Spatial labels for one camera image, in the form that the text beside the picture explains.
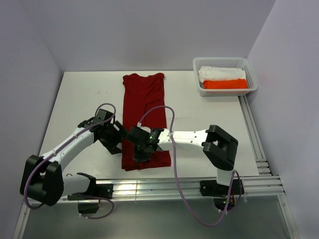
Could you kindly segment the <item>dark red t-shirt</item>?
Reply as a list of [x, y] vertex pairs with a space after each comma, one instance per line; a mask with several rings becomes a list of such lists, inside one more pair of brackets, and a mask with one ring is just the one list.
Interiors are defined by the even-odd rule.
[[[157, 106], [164, 106], [164, 74], [156, 73], [147, 77], [136, 73], [123, 77], [125, 87], [123, 103], [123, 126], [129, 131], [136, 126], [142, 116]], [[125, 171], [148, 168], [170, 167], [168, 151], [155, 152], [146, 162], [134, 162], [134, 145], [125, 140], [122, 143], [122, 169]]]

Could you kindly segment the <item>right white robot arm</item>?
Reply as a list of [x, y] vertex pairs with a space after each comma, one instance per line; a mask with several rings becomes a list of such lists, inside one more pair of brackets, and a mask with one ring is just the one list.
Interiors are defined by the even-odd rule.
[[216, 190], [227, 194], [233, 188], [231, 176], [238, 140], [217, 125], [198, 131], [170, 131], [167, 128], [134, 126], [129, 131], [127, 140], [134, 145], [136, 162], [150, 160], [157, 151], [177, 149], [203, 152], [217, 169]]

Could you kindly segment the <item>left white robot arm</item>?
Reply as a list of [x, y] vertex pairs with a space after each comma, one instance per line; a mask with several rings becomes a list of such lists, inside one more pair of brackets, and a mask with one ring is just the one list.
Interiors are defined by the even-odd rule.
[[78, 124], [75, 131], [53, 150], [30, 156], [25, 163], [20, 193], [28, 207], [28, 199], [41, 205], [53, 206], [66, 195], [79, 195], [91, 199], [97, 196], [96, 178], [86, 173], [76, 173], [69, 179], [63, 176], [66, 166], [85, 148], [99, 141], [112, 154], [121, 153], [118, 144], [126, 138], [127, 130], [118, 122], [93, 118]]

